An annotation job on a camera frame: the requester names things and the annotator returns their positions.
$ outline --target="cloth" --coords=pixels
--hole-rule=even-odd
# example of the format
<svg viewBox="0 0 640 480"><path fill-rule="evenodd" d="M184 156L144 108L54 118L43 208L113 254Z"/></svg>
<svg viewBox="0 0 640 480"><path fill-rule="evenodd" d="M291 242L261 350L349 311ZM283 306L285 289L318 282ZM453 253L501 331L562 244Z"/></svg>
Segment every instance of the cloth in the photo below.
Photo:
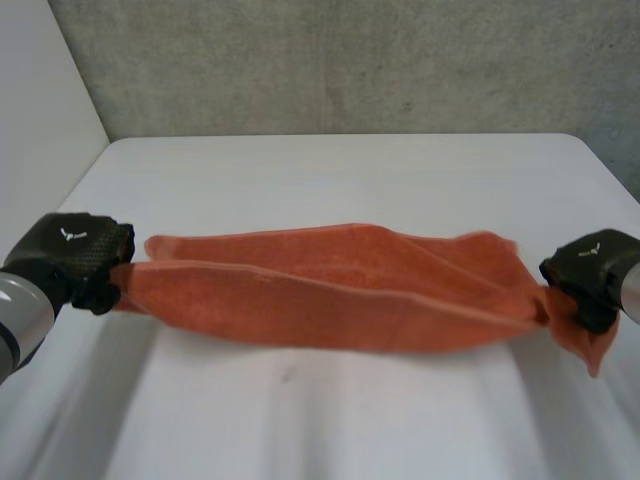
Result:
<svg viewBox="0 0 640 480"><path fill-rule="evenodd" d="M121 265L118 309L261 345L451 352L549 327L596 376L617 330L582 329L575 302L538 285L513 242L374 225L217 237L154 236L151 262Z"/></svg>

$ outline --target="towel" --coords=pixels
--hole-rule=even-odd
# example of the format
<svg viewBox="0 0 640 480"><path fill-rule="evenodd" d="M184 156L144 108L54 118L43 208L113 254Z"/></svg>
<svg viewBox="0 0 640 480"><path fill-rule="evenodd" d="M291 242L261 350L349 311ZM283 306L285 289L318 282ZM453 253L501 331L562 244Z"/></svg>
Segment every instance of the towel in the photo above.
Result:
<svg viewBox="0 0 640 480"><path fill-rule="evenodd" d="M260 345L453 352L549 327L592 376L617 323L592 334L575 302L538 285L491 232L404 235L375 225L215 237L154 236L151 262L120 265L118 309Z"/></svg>

